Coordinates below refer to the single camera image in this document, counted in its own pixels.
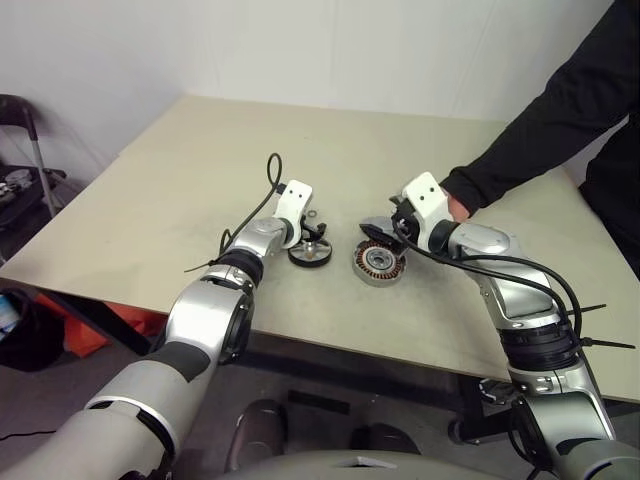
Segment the table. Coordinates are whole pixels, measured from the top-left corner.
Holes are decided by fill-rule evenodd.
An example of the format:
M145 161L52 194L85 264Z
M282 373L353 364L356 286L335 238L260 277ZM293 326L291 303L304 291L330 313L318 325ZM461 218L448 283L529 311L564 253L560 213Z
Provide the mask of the table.
M220 235L268 188L265 162L314 188L332 261L268 265L255 329L480 377L507 379L505 356L473 281L409 255L395 286L352 272L358 222L392 211L387 198L428 170L443 178L479 155L500 122L337 111L187 96L173 105L0 276L76 298L168 312L216 255ZM273 211L273 203L265 215ZM510 192L474 221L515 233L527 255L561 273L583 306L583 335L640 345L640 284L562 169ZM587 350L603 394L640 401L639 350Z

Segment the floor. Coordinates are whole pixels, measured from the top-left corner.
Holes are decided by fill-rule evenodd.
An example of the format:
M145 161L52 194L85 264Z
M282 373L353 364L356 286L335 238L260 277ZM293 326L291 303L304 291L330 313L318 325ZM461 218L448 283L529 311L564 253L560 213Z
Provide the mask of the floor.
M258 338L252 342L260 343L259 340ZM283 342L280 346L271 345L270 348L291 354L292 349L298 347ZM316 351L314 356L314 360L317 360ZM331 359L325 360L344 364L347 357L336 358L332 354ZM27 374L0 367L0 436L11 432L58 428L67 417L81 409L93 393L135 358L134 354L122 347L109 346L84 360L64 357L37 373ZM376 359L367 357L366 362L356 365L356 368L372 371L378 368L377 363ZM380 365L378 370L389 373L388 365L382 361ZM415 372L422 372L420 378L416 379L418 383L430 381L437 384L437 388L447 388L448 374L415 368L407 370L403 367L398 371L405 376L408 371L414 372L414 375ZM286 400L291 389L347 402L350 413L338 414L305 405L288 404ZM446 410L289 375L230 365L218 370L208 389L193 431L175 465L174 478L209 480L219 476L235 422L244 407L258 398L274 398L287 407L290 424L289 452L345 448L354 427L367 422L384 422L406 431L424 455L505 479L523 479L530 471L530 467L516 456L504 437L479 446L451 443L446 431L454 414ZM638 446L640 414L618 417L614 423L622 440ZM46 441L46 437L11 438L2 442L0 469L24 457ZM552 477L540 475L538 478Z

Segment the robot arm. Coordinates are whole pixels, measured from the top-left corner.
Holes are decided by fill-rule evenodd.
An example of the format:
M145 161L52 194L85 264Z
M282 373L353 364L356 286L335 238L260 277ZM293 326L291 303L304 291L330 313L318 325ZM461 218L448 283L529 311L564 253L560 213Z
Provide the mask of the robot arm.
M411 181L392 201L397 205L396 233L406 235L418 249L549 288L546 275L531 266L473 259L526 257L513 235L451 221L447 198L429 173ZM558 305L530 286L469 275L480 287L508 358L512 383L522 394L512 410L532 463L563 479L624 478L615 475L637 472L639 452L615 441L579 339Z
M292 180L174 303L165 343L128 365L2 479L165 478L218 364L244 350L265 263L301 237L310 186Z

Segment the person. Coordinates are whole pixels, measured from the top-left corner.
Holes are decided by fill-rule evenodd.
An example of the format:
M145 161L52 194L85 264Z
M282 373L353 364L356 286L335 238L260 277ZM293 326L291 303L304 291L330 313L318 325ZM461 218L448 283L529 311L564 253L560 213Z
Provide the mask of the person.
M639 0L616 0L544 92L489 149L441 183L462 222L508 190L564 163L628 117L579 187L640 279Z

